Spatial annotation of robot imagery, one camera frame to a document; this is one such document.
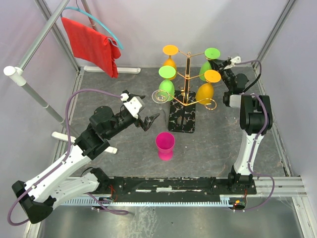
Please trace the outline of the green wine glass front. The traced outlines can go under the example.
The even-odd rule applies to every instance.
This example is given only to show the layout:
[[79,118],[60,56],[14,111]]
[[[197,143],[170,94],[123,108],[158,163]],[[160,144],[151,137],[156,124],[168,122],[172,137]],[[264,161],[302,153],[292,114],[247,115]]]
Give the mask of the green wine glass front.
[[[220,57],[221,53],[217,48],[207,48],[204,51],[204,55],[205,55],[205,58],[208,60],[216,60]],[[206,61],[200,68],[199,78],[202,81],[206,81],[204,74],[206,71],[211,70],[211,69],[212,69],[212,66],[210,65],[209,61]]]

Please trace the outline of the green wine glass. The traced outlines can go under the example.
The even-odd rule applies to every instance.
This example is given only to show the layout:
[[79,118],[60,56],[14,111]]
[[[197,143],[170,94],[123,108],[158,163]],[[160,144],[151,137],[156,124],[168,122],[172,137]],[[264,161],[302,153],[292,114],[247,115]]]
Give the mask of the green wine glass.
[[160,77],[163,78],[163,81],[159,85],[157,97],[161,102],[169,102],[173,100],[175,93],[174,84],[171,81],[171,78],[176,75],[176,70],[172,66],[165,65],[158,70],[158,73]]
[[[217,48],[207,48],[204,51],[204,55],[205,55],[205,58],[208,60],[216,60],[220,57],[221,53]],[[199,78],[202,81],[206,81],[204,74],[206,71],[211,70],[211,69],[212,69],[212,66],[210,65],[209,61],[206,61],[200,68]]]

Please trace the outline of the clear champagne glass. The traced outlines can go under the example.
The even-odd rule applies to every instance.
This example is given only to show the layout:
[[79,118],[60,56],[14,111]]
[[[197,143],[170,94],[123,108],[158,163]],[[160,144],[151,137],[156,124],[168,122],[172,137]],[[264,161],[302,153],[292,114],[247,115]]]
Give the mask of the clear champagne glass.
[[159,109],[163,112],[164,123],[167,123],[167,115],[162,105],[164,103],[167,103],[168,99],[169,99],[169,94],[165,90],[158,89],[152,93],[152,100],[158,104]]

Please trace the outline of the yellow wine glass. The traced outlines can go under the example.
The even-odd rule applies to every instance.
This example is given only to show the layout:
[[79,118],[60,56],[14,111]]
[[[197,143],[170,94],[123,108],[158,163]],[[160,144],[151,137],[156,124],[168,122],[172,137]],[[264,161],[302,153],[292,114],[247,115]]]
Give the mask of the yellow wine glass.
[[214,95],[213,83],[221,80],[221,75],[216,70],[209,69],[204,72],[206,83],[201,85],[196,93],[196,101],[202,105],[210,104]]
[[175,61],[172,59],[172,56],[178,54],[179,50],[175,45],[166,45],[162,49],[163,53],[168,56],[168,59],[163,63],[163,66],[171,66],[177,70]]

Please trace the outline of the pink wine glass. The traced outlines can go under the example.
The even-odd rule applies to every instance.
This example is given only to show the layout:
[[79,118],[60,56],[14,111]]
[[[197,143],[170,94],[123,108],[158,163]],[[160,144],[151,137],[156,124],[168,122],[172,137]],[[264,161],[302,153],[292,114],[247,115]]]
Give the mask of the pink wine glass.
[[175,137],[169,132],[161,132],[156,137],[158,157],[163,161],[169,161],[173,157]]

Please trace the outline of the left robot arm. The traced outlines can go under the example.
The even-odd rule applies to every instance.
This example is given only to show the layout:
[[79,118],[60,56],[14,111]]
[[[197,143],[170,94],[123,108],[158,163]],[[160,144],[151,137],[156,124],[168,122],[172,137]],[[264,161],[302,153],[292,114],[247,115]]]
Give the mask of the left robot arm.
[[11,206],[7,221],[18,226],[11,220],[14,207],[20,204],[27,222],[36,224],[47,218],[52,211],[65,201],[81,194],[108,191],[110,179],[100,168],[93,168],[85,176],[74,181],[64,181],[82,166],[90,163],[109,146],[109,140],[131,125],[147,131],[159,114],[141,119],[140,111],[145,107],[143,95],[135,95],[127,90],[118,98],[122,102],[120,111],[113,113],[109,106],[95,109],[89,118],[87,128],[71,141],[67,134],[67,150],[58,160],[33,179],[23,182],[18,180],[12,185],[17,200]]

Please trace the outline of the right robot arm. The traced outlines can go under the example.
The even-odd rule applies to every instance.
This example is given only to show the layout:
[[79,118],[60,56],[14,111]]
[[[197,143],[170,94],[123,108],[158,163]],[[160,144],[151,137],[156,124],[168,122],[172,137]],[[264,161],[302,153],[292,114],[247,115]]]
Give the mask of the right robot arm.
[[247,91],[257,82],[250,82],[246,75],[234,74],[232,67],[241,64],[239,57],[227,60],[210,59],[211,68],[220,73],[227,87],[223,94],[223,103],[227,107],[239,108],[239,123],[242,129],[242,142],[238,157],[227,178],[213,178],[213,194],[250,194],[256,193],[254,161],[259,145],[273,124],[269,96],[250,95]]

